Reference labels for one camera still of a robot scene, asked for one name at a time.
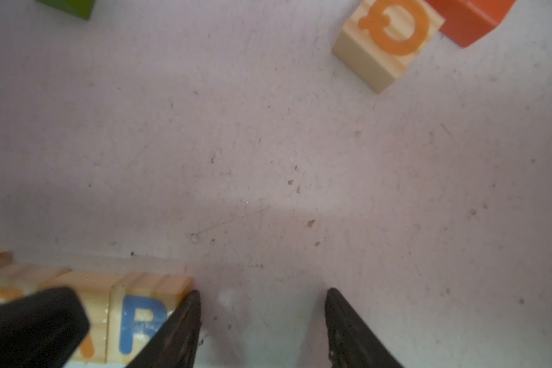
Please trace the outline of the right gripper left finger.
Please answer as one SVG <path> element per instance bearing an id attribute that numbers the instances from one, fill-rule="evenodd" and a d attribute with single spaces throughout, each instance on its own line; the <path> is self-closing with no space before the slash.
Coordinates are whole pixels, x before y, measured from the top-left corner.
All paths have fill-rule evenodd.
<path id="1" fill-rule="evenodd" d="M 201 295 L 193 290 L 127 368 L 193 368 L 201 326 Z"/>

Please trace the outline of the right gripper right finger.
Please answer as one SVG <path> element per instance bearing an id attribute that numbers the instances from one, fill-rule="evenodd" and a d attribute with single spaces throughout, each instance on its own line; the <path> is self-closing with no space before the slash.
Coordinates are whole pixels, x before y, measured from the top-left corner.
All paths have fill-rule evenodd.
<path id="1" fill-rule="evenodd" d="M 324 312 L 333 367 L 402 368 L 337 288 L 328 289 Z"/>

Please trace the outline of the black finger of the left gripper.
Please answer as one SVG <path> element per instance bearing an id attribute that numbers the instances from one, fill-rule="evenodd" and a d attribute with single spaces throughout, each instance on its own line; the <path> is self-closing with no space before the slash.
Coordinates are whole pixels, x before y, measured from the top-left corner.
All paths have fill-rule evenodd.
<path id="1" fill-rule="evenodd" d="M 49 288 L 0 305 L 0 367 L 63 367 L 90 330 L 69 287 Z"/>

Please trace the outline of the wooden block letter R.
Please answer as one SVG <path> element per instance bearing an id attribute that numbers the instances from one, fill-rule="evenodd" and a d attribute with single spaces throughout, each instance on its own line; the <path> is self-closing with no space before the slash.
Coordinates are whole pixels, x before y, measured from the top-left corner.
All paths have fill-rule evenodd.
<path id="1" fill-rule="evenodd" d="M 191 277 L 149 272 L 132 272 L 114 284 L 110 290 L 107 363 L 130 363 L 193 286 Z"/>

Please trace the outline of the wooden block letter A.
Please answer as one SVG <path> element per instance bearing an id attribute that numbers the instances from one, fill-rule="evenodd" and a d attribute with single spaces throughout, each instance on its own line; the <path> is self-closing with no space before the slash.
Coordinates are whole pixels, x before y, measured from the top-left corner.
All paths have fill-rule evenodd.
<path id="1" fill-rule="evenodd" d="M 90 331 L 71 357 L 83 363 L 106 363 L 111 288 L 123 277 L 115 274 L 69 271 L 38 285 L 38 289 L 67 286 L 78 295 L 90 321 Z"/>

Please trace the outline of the wooden block letter E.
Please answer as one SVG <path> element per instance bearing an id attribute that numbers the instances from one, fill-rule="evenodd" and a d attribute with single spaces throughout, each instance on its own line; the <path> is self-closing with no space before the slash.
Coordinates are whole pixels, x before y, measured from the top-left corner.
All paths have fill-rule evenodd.
<path id="1" fill-rule="evenodd" d="M 38 265 L 10 264 L 0 268 L 0 304 L 34 294 L 38 285 L 71 271 Z"/>

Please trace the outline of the wooden block letter Q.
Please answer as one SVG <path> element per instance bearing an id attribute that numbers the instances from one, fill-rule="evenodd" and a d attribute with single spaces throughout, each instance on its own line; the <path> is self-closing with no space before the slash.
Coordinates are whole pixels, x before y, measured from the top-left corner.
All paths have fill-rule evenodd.
<path id="1" fill-rule="evenodd" d="M 362 1 L 345 21 L 332 52 L 380 93 L 405 73 L 444 23 L 426 1 Z"/>

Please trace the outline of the red block letter B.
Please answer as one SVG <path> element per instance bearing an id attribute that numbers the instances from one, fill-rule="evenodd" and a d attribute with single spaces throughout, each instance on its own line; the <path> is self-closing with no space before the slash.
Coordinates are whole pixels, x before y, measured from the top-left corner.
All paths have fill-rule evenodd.
<path id="1" fill-rule="evenodd" d="M 515 0 L 427 0 L 445 22 L 440 31 L 466 48 L 498 27 Z"/>

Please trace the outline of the green block number 2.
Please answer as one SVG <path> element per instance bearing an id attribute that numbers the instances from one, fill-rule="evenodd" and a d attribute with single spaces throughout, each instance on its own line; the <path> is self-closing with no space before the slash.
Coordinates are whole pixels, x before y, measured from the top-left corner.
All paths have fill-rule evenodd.
<path id="1" fill-rule="evenodd" d="M 89 20 L 95 0 L 38 0 L 46 6 L 83 20 Z"/>

